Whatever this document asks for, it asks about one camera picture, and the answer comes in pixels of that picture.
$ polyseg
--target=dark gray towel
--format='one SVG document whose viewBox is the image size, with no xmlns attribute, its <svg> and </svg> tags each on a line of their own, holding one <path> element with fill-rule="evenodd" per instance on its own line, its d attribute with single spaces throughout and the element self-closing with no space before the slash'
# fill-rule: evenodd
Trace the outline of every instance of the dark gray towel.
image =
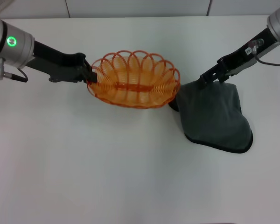
<svg viewBox="0 0 280 224">
<path fill-rule="evenodd" d="M 182 85 L 175 99 L 190 141 L 231 153 L 245 153 L 251 147 L 253 134 L 235 85 L 213 82 L 199 89 L 192 82 Z"/>
</svg>

